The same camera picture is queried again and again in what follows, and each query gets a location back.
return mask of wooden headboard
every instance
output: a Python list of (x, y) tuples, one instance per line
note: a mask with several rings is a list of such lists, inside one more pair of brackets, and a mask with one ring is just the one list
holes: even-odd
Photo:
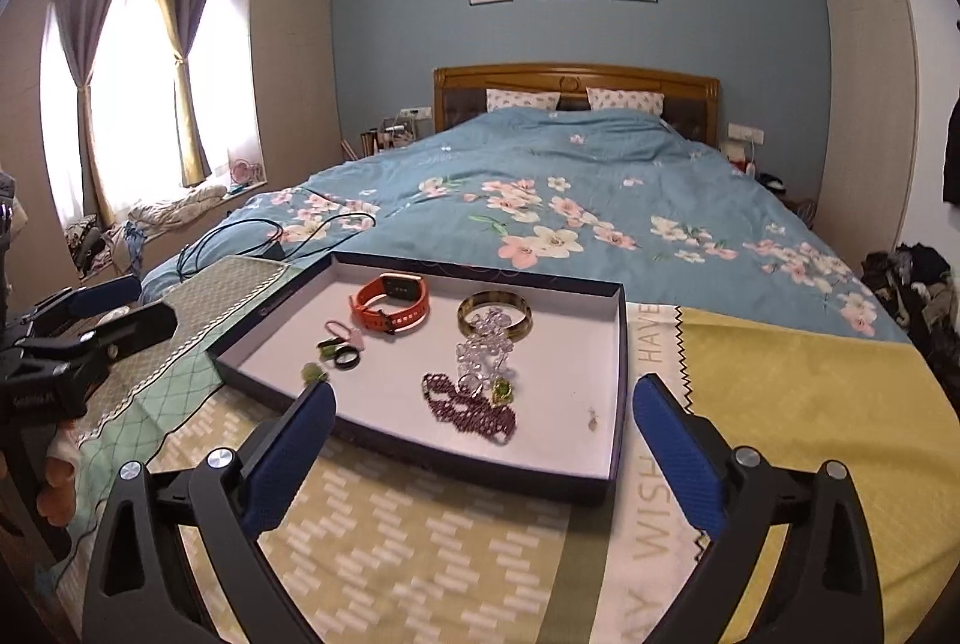
[[(686, 137), (714, 147), (717, 145), (719, 80), (620, 65), (522, 62), (438, 68), (433, 72), (434, 128), (440, 133), (463, 120), (457, 119), (451, 109), (459, 94), (451, 90), (560, 92), (561, 109), (586, 109), (588, 86), (661, 92), (664, 94), (664, 120)], [(484, 99), (483, 107), (473, 115), (485, 110), (485, 106)]]

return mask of sheer white curtain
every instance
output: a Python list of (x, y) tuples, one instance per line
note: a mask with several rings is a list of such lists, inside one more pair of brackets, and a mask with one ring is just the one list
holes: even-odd
[(214, 176), (226, 174), (235, 157), (261, 161), (248, 15), (233, 0), (206, 0), (190, 49), (190, 86)]
[(93, 152), (117, 218), (181, 193), (174, 63), (156, 0), (113, 0), (90, 83)]
[(77, 87), (66, 66), (53, 4), (40, 52), (40, 123), (56, 214), (66, 227), (83, 216), (80, 178), (80, 134), (77, 130)]
[[(214, 177), (241, 154), (259, 161), (247, 15), (232, 0), (208, 0), (190, 52), (200, 139)], [(156, 0), (112, 0), (90, 85), (93, 151), (118, 219), (137, 201), (184, 195), (176, 144), (174, 63)], [(47, 170), (61, 222), (83, 216), (77, 90), (47, 19), (40, 62)]]

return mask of blue duvet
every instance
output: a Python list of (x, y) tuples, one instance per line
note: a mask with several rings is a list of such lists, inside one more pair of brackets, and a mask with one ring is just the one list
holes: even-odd
[[(363, 216), (326, 219), (347, 212)], [(627, 300), (856, 338), (905, 341), (850, 268), (722, 155), (622, 109), (501, 109), (396, 152), (258, 195), (227, 218), (266, 218), (306, 262), (342, 246), (621, 282)], [(250, 222), (200, 265), (264, 242)], [(193, 267), (193, 260), (188, 269)], [(176, 258), (145, 299), (179, 282)]]

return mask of smartwatch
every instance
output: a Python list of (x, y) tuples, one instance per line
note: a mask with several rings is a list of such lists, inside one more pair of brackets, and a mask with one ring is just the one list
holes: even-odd
[[(411, 303), (408, 308), (388, 314), (382, 309), (371, 308), (383, 297), (392, 297), (395, 300), (406, 300)], [(379, 333), (392, 336), (397, 330), (402, 330), (422, 320), (430, 310), (430, 294), (426, 281), (420, 276), (406, 275), (406, 273), (383, 273), (373, 281), (363, 286), (357, 294), (349, 298), (350, 311), (357, 323)]]

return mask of blue wall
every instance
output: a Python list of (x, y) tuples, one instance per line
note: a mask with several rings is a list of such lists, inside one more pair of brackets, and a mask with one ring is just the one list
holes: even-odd
[(755, 125), (762, 170), (820, 187), (829, 120), (827, 0), (332, 0), (337, 104), (353, 141), (432, 104), (432, 71), (504, 61), (609, 62), (719, 77), (721, 130)]

